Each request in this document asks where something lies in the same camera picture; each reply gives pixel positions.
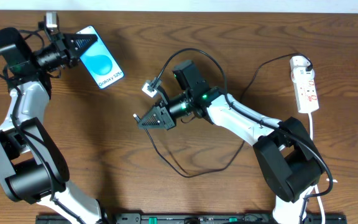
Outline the blue Galaxy smartphone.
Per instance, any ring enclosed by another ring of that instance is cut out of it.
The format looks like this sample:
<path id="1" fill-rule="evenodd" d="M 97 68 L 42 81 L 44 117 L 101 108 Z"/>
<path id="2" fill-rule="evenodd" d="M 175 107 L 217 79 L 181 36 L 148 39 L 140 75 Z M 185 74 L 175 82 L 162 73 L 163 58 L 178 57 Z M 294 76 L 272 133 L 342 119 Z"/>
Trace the blue Galaxy smartphone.
<path id="1" fill-rule="evenodd" d="M 105 89 L 124 77 L 121 67 L 93 26 L 85 27 L 77 34 L 95 34 L 98 38 L 80 59 L 100 89 Z"/>

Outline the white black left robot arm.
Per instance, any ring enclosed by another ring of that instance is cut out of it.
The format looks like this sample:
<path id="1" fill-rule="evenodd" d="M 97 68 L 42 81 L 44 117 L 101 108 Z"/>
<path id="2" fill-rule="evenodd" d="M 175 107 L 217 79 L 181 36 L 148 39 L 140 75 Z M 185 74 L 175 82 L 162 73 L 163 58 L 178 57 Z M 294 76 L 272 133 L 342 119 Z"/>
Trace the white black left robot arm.
<path id="1" fill-rule="evenodd" d="M 26 42 L 31 31 L 0 30 L 0 55 L 6 61 L 1 78 L 11 97 L 0 125 L 1 187 L 10 200 L 51 208 L 70 223 L 109 223 L 100 202 L 70 180 L 67 162 L 43 126 L 52 94 L 52 72 L 77 65 L 98 38 L 63 34 L 45 26 L 40 29 L 50 43 L 37 51 Z"/>

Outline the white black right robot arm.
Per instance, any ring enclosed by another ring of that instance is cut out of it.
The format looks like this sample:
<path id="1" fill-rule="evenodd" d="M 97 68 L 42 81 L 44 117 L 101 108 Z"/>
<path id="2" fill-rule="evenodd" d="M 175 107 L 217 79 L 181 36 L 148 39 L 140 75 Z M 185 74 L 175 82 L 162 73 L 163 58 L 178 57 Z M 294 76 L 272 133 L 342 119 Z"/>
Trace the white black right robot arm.
<path id="1" fill-rule="evenodd" d="M 182 93 L 169 98 L 159 78 L 147 80 L 142 90 L 160 99 L 137 125 L 150 129 L 172 129 L 177 120 L 193 114 L 240 137 L 253 147 L 263 177 L 276 195 L 273 219 L 277 223 L 303 223 L 313 188 L 328 167 L 302 122 L 281 121 L 264 116 L 238 102 L 226 89 L 211 87 L 195 63 L 186 60 L 173 70 Z"/>

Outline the white power strip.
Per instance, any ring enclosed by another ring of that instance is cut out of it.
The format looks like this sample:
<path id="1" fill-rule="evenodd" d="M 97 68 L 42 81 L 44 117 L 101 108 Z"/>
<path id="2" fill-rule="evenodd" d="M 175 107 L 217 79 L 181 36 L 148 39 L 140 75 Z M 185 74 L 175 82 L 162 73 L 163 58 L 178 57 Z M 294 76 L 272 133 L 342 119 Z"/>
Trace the white power strip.
<path id="1" fill-rule="evenodd" d="M 290 59 L 291 80 L 299 113 L 308 114 L 319 109 L 315 72 L 311 62 L 302 55 Z"/>

